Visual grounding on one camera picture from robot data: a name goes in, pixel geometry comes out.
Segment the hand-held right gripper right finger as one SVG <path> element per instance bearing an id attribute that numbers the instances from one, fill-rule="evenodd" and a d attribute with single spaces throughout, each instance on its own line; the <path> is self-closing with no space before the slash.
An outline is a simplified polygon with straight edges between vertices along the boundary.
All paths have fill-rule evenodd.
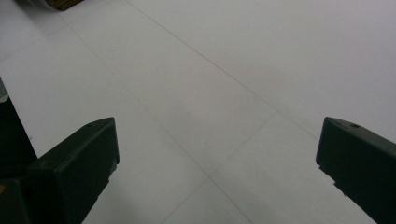
<path id="1" fill-rule="evenodd" d="M 396 144 L 342 119 L 323 121 L 316 163 L 377 224 L 396 224 Z"/>

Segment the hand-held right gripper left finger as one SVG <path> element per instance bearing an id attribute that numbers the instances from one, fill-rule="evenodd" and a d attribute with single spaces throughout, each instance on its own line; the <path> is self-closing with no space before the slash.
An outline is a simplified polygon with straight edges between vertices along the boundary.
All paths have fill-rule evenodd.
<path id="1" fill-rule="evenodd" d="M 81 224 L 120 163 L 113 118 L 88 123 L 27 168 L 39 224 Z"/>

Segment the brown woven basket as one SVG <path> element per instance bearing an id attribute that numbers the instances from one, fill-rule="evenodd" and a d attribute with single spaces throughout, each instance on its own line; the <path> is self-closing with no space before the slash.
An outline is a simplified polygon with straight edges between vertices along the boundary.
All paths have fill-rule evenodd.
<path id="1" fill-rule="evenodd" d="M 66 11 L 70 7 L 73 7 L 83 0 L 44 0 L 50 7 L 59 10 Z"/>

